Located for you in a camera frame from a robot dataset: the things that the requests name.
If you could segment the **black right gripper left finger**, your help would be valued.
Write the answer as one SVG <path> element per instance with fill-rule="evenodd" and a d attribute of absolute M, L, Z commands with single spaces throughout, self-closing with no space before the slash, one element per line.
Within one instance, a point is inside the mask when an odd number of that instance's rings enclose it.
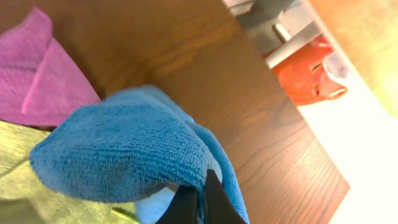
<path fill-rule="evenodd" d="M 196 224 L 197 214 L 198 192 L 196 188 L 181 185 L 156 224 Z"/>

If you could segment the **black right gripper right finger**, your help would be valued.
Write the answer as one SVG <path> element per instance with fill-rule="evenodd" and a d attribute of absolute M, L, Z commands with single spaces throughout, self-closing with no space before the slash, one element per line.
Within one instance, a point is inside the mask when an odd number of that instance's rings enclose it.
<path fill-rule="evenodd" d="M 206 172 L 203 189 L 205 224 L 246 224 L 234 209 L 216 173 Z"/>

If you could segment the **blue microfiber cloth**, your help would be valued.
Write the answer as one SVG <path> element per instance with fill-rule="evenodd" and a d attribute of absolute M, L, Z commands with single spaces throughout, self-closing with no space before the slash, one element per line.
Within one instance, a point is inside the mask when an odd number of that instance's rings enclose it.
<path fill-rule="evenodd" d="M 165 213 L 173 187 L 203 196 L 208 170 L 249 221 L 234 168 L 214 134 L 155 86 L 124 90 L 76 110 L 30 153 L 51 190 L 98 202 L 132 202 L 140 223 Z"/>

